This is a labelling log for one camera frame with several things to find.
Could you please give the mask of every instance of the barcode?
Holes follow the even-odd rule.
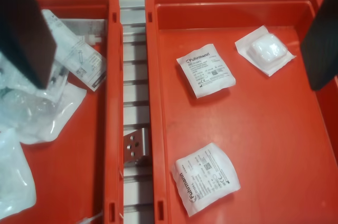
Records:
[[[208,162],[207,164],[205,164],[204,165],[204,167],[205,167],[205,170],[209,170],[209,169],[211,169],[211,165],[210,165],[210,163]]]
[[[76,71],[76,74],[80,77],[83,77],[87,72],[82,67]]]

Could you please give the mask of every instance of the plastic wrapper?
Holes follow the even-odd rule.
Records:
[[[0,53],[0,89],[8,87],[46,98],[52,102],[58,102],[67,81],[68,73],[69,71],[63,65],[54,61],[47,88],[38,89]]]
[[[95,91],[106,78],[106,59],[76,36],[50,10],[42,10],[42,15],[57,43],[55,59]]]
[[[70,83],[58,103],[19,90],[0,91],[0,129],[16,128],[25,144],[49,142],[57,138],[80,106],[86,90]]]
[[[0,133],[0,220],[36,203],[30,167],[14,129]]]
[[[240,55],[268,76],[295,58],[264,26],[244,36],[235,45]]]

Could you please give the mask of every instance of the red plastic crate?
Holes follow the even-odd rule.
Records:
[[[104,223],[122,223],[123,33],[119,1],[37,1],[41,9],[50,9],[59,18],[107,19],[107,39],[95,46],[107,58],[107,79],[93,92],[70,74],[68,80],[87,88],[87,95],[54,142],[22,144],[35,182],[36,204],[1,223],[74,224],[102,209]]]
[[[338,87],[311,91],[299,48],[321,2],[146,0],[156,223],[338,223]],[[262,25],[297,56],[272,77],[234,44]],[[209,43],[236,85],[196,99],[176,59]],[[170,168],[210,142],[241,189],[189,218]]]

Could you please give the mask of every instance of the plastic packaging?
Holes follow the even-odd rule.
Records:
[[[77,110],[86,96],[86,90],[67,83],[58,104],[41,105],[44,116],[17,129],[20,141],[25,144],[49,142],[55,140],[68,120]]]
[[[230,159],[214,143],[177,160],[172,174],[189,217],[241,188]]]
[[[86,90],[67,83],[58,103],[19,90],[0,91],[0,129],[16,128],[25,144],[57,138],[80,106]]]
[[[269,76],[295,58],[264,26],[244,36],[235,45],[240,55]]]
[[[55,59],[95,91],[106,78],[107,61],[70,31],[50,10],[42,10],[57,43]]]
[[[197,98],[236,84],[229,68],[213,44],[177,59]]]
[[[36,203],[35,184],[14,129],[0,133],[0,219]]]
[[[49,84],[46,89],[38,89],[23,75],[6,57],[0,53],[0,89],[5,87],[24,91],[28,94],[58,102],[69,71],[57,61],[54,61]]]

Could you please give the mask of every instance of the crate handle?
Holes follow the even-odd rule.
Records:
[[[164,220],[164,208],[162,200],[157,202],[157,217],[158,220]]]
[[[109,222],[115,222],[115,203],[109,203]]]

